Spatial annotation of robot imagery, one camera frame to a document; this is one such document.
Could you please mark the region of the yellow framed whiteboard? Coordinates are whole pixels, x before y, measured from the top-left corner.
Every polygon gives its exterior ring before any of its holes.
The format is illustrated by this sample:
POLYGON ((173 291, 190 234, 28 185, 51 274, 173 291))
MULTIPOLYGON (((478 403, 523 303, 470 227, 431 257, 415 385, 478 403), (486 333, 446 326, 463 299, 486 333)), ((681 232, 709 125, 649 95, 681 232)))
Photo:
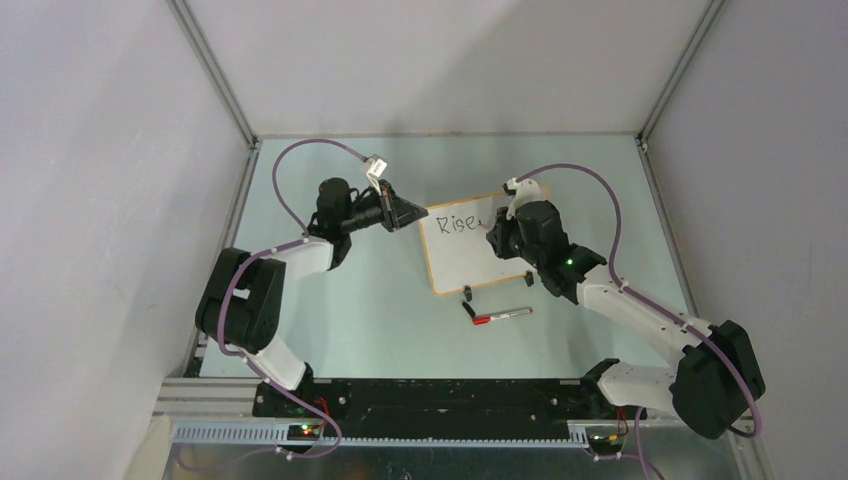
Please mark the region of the yellow framed whiteboard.
POLYGON ((468 197, 433 205, 419 221, 431 289, 438 296, 463 292, 507 280, 520 279, 534 271, 526 261, 498 259, 477 229, 477 221, 493 221, 499 208, 509 205, 504 192, 468 197))

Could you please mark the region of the black marker cap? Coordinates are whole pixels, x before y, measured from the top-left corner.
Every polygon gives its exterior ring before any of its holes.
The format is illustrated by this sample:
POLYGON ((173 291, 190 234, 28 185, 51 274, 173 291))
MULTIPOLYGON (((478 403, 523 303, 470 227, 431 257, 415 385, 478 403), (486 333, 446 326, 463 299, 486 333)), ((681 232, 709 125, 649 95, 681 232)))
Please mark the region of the black marker cap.
POLYGON ((474 318, 476 317, 476 312, 475 312, 475 310, 473 309, 473 307, 472 307, 472 306, 471 306, 468 302, 463 301, 463 302, 461 303, 461 306, 463 307, 463 309, 465 310, 465 312, 468 314, 468 316, 469 316, 471 319, 474 319, 474 318))

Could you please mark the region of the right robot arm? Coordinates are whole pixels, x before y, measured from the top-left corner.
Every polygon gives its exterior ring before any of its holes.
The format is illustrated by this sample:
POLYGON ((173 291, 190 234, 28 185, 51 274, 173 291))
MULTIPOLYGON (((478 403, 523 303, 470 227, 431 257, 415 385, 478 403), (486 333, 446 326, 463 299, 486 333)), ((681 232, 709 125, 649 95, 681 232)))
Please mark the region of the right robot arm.
POLYGON ((612 320, 664 359, 663 367, 613 358, 599 362, 581 379, 581 402, 591 416, 646 407, 717 439, 764 394, 743 327, 731 320, 715 325, 636 292, 612 274, 604 257, 569 241, 551 202, 531 201, 514 212, 498 208, 486 239, 497 258, 521 259, 534 267, 553 296, 612 320))

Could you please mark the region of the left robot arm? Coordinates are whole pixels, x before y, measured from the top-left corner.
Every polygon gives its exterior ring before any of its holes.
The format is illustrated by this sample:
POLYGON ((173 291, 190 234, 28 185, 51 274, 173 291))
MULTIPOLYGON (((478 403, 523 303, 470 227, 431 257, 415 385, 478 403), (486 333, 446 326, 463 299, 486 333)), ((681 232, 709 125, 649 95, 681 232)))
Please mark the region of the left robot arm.
POLYGON ((228 353, 258 367, 261 378, 280 386, 278 404, 304 416, 316 403, 315 388, 303 380, 310 366, 278 335, 286 281, 338 267, 349 253, 353 233, 375 225, 388 232, 428 215, 380 180, 363 191, 341 178, 318 187, 316 211, 305 237, 252 254, 229 247, 216 260, 195 314, 196 328, 228 353))

